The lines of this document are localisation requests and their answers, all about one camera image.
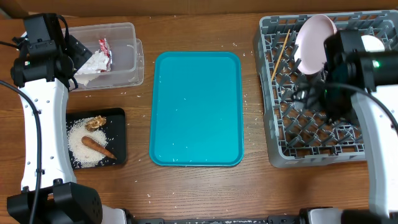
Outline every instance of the clear plastic container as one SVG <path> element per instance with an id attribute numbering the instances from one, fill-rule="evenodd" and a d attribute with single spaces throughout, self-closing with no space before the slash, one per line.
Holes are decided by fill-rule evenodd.
<path id="1" fill-rule="evenodd" d="M 98 40 L 106 38 L 112 53 L 110 72 L 75 75 L 79 83 L 79 88 L 76 91 L 142 84 L 144 81 L 144 53 L 141 41 L 136 39 L 133 24 L 124 22 L 71 27 L 69 33 L 92 53 L 100 49 Z"/>

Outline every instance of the brown wall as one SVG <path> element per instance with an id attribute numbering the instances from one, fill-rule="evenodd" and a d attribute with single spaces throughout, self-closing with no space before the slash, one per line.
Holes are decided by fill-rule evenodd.
<path id="1" fill-rule="evenodd" d="M 9 19 L 10 17 L 0 8 L 0 19 Z"/>
<path id="2" fill-rule="evenodd" d="M 56 12 L 68 16 L 130 16 L 164 14 L 216 14 L 242 12 L 331 12 L 394 9 L 398 0 L 0 0 L 26 12 Z"/>

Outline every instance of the green indicator light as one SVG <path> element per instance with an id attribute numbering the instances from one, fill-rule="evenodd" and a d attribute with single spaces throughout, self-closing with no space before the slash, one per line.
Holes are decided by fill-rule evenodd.
<path id="1" fill-rule="evenodd" d="M 379 68 L 379 67 L 380 67 L 380 62 L 374 60 L 374 61 L 373 61 L 373 67 Z"/>

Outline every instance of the rice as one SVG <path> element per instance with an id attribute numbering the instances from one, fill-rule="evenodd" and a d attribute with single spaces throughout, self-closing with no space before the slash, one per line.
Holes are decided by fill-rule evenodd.
<path id="1" fill-rule="evenodd" d="M 75 157 L 74 163 L 80 163 L 80 167 L 93 167 L 99 163 L 105 156 L 95 150 L 90 149 L 81 143 L 81 139 L 84 136 L 88 136 L 92 138 L 94 141 L 98 142 L 98 144 L 106 147 L 108 141 L 106 139 L 106 135 L 104 131 L 97 129 L 96 131 L 89 132 L 85 128 L 85 124 L 87 121 L 92 118 L 84 118 L 78 121 L 75 121 L 72 128 L 68 132 L 68 146 L 69 150 L 72 152 Z"/>

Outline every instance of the small black plate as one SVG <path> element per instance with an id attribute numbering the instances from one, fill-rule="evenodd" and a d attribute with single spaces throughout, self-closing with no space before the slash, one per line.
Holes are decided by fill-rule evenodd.
<path id="1" fill-rule="evenodd" d="M 97 165 L 93 167 L 111 166 L 124 163 L 127 159 L 126 115 L 122 108 L 110 108 L 67 114 L 67 132 L 72 128 L 75 121 L 83 118 L 92 118 L 98 115 L 106 117 L 106 124 L 100 127 L 99 130 L 104 131 L 108 139 L 113 139 L 108 142 L 106 149 L 114 154 L 118 159 L 104 157 L 104 159 L 99 161 Z M 74 161 L 75 158 L 71 150 L 68 151 L 72 169 L 82 169 L 80 162 Z"/>

